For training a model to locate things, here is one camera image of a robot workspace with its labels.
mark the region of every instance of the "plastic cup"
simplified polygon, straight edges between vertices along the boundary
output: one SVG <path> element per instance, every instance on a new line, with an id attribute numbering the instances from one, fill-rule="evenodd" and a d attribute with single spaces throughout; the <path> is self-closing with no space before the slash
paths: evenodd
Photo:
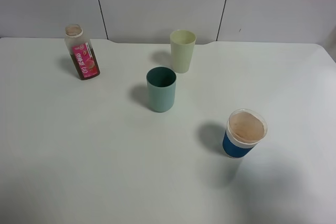
<path id="1" fill-rule="evenodd" d="M 223 139 L 226 154 L 233 158 L 244 157 L 267 133 L 266 121 L 258 113 L 240 109 L 227 121 Z"/>
<path id="2" fill-rule="evenodd" d="M 170 34 L 170 46 L 173 57 L 173 70 L 186 73 L 193 56 L 196 35 L 187 30 L 176 30 Z"/>
<path id="3" fill-rule="evenodd" d="M 146 76 L 149 106 L 157 112 L 165 112 L 174 105 L 176 74 L 165 67 L 151 69 Z"/>

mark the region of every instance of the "teal cup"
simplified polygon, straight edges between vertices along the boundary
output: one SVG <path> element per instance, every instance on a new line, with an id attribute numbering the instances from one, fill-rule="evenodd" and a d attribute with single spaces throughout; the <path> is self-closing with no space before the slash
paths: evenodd
<path id="1" fill-rule="evenodd" d="M 176 74 L 165 67 L 151 69 L 146 76 L 149 106 L 156 112 L 169 110 L 175 100 Z"/>

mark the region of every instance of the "bottle label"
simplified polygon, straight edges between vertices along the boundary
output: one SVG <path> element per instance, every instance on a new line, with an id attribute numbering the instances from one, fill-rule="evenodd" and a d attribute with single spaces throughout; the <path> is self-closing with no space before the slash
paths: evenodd
<path id="1" fill-rule="evenodd" d="M 98 74 L 88 43 L 76 45 L 72 47 L 72 51 L 75 54 L 84 78 Z"/>

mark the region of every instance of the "blue cup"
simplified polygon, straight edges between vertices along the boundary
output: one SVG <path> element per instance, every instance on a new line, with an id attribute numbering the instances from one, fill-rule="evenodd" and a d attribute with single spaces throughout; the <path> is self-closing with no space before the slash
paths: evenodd
<path id="1" fill-rule="evenodd" d="M 224 151 L 233 158 L 244 157 L 266 133 L 266 121 L 258 113 L 246 109 L 236 110 L 227 121 Z"/>
<path id="2" fill-rule="evenodd" d="M 147 73 L 149 106 L 157 112 L 169 110 L 175 100 L 176 74 L 165 67 L 151 69 Z"/>

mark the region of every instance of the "tabletop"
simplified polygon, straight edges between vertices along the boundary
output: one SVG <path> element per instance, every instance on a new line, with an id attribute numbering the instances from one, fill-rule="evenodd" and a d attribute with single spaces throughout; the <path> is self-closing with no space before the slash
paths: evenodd
<path id="1" fill-rule="evenodd" d="M 315 44 L 196 45 L 174 106 L 148 109 L 170 46 L 93 39 L 81 81 L 63 39 L 0 39 L 1 223 L 294 223 L 336 218 L 336 64 Z M 236 109 L 266 137 L 223 153 Z"/>

